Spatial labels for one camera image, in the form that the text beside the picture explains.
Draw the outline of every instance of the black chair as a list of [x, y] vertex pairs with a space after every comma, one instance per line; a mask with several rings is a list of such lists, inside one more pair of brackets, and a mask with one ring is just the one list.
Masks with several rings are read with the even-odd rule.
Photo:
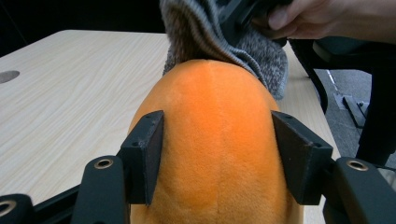
[[290, 44], [312, 78], [324, 112], [327, 94], [314, 69], [356, 69], [372, 75], [370, 104], [356, 158], [385, 165], [396, 149], [396, 46], [345, 37], [290, 40]]

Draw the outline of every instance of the hole in table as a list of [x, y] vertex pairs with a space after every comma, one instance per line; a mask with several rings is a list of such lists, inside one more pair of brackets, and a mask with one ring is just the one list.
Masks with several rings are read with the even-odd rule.
[[6, 72], [0, 72], [0, 83], [8, 82], [20, 75], [19, 71], [11, 70]]

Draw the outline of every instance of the gray floor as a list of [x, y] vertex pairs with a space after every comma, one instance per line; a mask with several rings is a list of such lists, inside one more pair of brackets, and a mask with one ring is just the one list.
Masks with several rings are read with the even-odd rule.
[[[359, 101], [370, 101], [371, 75], [355, 70], [316, 70], [329, 99], [326, 119], [335, 143], [343, 157], [355, 157], [361, 129], [357, 128], [347, 108], [342, 103], [342, 95], [352, 95]], [[396, 155], [390, 156], [388, 167], [396, 168]]]

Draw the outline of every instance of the dark background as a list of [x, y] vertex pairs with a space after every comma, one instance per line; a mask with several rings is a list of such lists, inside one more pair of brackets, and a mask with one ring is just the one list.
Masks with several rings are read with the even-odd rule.
[[0, 57], [68, 29], [164, 33], [159, 0], [0, 0]]

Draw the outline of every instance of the finger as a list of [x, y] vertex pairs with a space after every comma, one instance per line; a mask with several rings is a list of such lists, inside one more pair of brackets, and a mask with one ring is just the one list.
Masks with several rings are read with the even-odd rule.
[[306, 10], [312, 0], [294, 0], [290, 5], [276, 7], [269, 13], [268, 25], [272, 30], [279, 30]]

